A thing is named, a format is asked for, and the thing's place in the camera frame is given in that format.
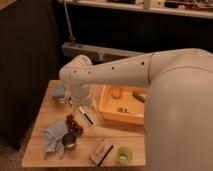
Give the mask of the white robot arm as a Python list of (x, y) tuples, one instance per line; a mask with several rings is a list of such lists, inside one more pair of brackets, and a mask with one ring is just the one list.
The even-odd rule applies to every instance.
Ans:
[(91, 84), (146, 87), (146, 169), (213, 171), (213, 53), (177, 49), (99, 65), (79, 55), (59, 78), (75, 103), (90, 97)]

